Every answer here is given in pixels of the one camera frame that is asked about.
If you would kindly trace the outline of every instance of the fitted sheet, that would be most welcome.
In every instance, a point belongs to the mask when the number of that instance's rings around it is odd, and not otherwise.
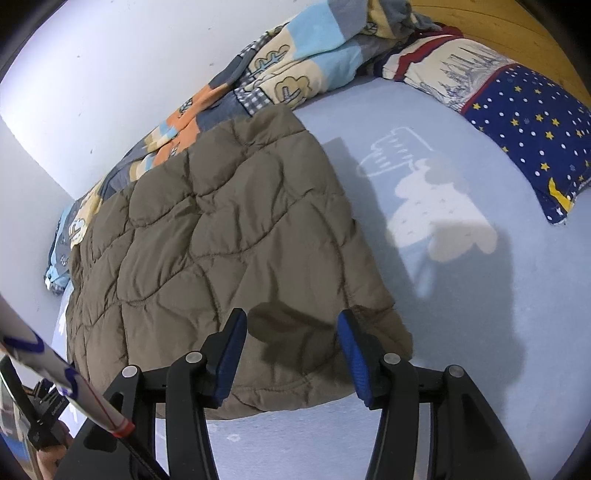
[[[496,144],[404,84],[360,80],[295,112],[345,188],[414,336],[413,364],[464,366],[532,479],[552,478],[591,418],[591,193],[565,225],[548,224]],[[378,422],[350,396],[208,427],[222,479],[353,480],[365,476]],[[416,478],[428,423],[422,407]],[[157,456],[165,464],[163,420]]]

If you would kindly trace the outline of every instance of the printed cloud pattern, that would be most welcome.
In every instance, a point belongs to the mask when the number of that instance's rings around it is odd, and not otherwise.
[[[388,221],[388,240],[398,248],[430,238],[428,254],[438,262],[458,258],[476,245],[494,252],[497,233],[468,196],[466,182],[453,164],[409,128],[395,128],[375,142],[358,167],[374,177],[408,167],[394,188],[405,202]]]

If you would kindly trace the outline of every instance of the blue marking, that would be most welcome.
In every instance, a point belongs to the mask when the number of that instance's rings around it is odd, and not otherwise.
[[[43,353],[45,351],[45,342],[43,342],[42,338],[35,332],[33,332],[33,334],[37,338],[37,343],[27,342],[26,340],[12,337],[4,337],[3,341],[6,345],[15,348],[16,350],[31,353]]]

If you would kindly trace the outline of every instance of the blue gripper pad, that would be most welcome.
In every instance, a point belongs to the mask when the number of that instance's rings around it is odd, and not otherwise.
[[[246,340],[246,313],[233,309],[225,327],[210,335],[202,347],[207,356],[207,370],[215,386],[212,399],[219,407],[230,395],[244,341]]]
[[[366,359],[358,344],[358,327],[349,323],[349,318],[353,314],[348,310],[343,310],[338,317],[336,330],[339,336],[339,342],[345,360],[349,367],[349,372],[353,378],[355,391],[357,396],[363,400],[366,407],[370,407],[373,403],[374,396],[371,389],[371,379],[369,376],[369,368]]]

